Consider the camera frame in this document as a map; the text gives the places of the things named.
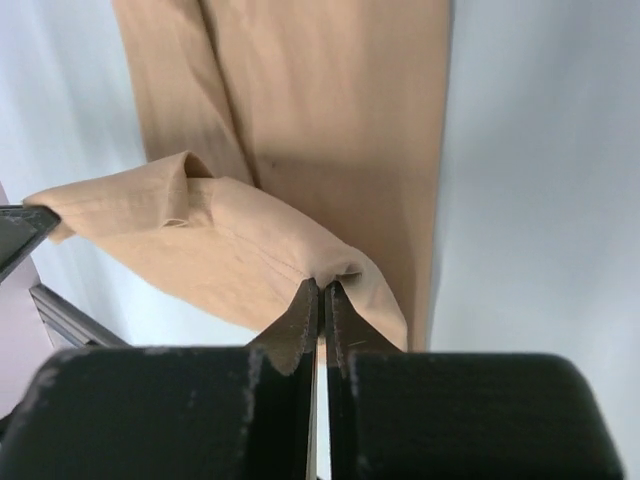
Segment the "beige t shirt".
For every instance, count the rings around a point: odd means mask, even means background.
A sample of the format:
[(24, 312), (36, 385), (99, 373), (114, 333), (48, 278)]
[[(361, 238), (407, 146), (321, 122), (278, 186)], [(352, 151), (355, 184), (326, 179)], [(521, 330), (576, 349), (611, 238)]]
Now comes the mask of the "beige t shirt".
[(447, 1), (117, 1), (147, 161), (29, 196), (159, 290), (262, 330), (339, 282), (429, 335)]

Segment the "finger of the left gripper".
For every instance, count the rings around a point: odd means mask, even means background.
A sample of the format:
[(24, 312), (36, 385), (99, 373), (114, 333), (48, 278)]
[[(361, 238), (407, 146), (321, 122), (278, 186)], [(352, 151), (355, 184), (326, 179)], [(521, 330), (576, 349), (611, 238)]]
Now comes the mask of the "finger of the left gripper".
[(0, 218), (0, 281), (3, 282), (60, 224), (44, 206), (6, 205)]

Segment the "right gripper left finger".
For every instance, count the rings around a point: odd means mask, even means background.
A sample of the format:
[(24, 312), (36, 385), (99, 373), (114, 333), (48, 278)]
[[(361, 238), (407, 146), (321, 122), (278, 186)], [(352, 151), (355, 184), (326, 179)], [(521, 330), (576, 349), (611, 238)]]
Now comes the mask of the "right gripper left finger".
[(319, 289), (241, 347), (63, 350), (1, 440), (5, 479), (312, 479)]

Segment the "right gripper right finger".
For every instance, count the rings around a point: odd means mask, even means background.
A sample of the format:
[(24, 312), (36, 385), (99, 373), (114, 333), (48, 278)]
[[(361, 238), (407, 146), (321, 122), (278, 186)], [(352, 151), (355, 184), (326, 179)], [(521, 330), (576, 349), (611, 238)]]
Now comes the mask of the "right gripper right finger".
[(621, 479), (594, 394), (564, 357), (406, 353), (344, 288), (324, 292), (336, 479)]

